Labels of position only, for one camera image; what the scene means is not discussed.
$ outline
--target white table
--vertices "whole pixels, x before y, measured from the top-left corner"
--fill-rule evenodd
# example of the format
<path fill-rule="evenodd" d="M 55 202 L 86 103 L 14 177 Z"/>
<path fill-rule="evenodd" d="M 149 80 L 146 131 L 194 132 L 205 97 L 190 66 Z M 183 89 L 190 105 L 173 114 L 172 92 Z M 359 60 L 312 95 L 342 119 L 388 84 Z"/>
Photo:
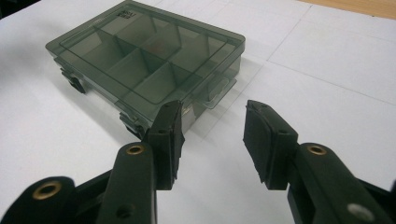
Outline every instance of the white table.
<path fill-rule="evenodd" d="M 95 91 L 78 93 L 44 46 L 119 1 L 42 0 L 0 20 L 0 214 L 31 184 L 79 185 L 137 139 Z M 260 183 L 242 141 L 248 99 L 271 105 L 299 143 L 332 148 L 381 188 L 396 178 L 396 21 L 293 0 L 151 0 L 247 38 L 237 84 L 185 134 L 160 223 L 292 223 L 286 191 Z"/>

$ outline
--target plastic storage box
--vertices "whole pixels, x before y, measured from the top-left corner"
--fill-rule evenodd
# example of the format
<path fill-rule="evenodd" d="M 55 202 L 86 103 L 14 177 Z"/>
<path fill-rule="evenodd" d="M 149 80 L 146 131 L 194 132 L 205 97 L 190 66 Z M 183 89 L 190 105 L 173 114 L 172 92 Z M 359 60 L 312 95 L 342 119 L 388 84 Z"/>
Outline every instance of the plastic storage box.
<path fill-rule="evenodd" d="M 80 81 L 120 111 L 142 137 L 160 107 L 183 102 L 186 131 L 236 82 L 245 38 L 133 1 L 124 1 L 46 46 L 76 89 Z"/>

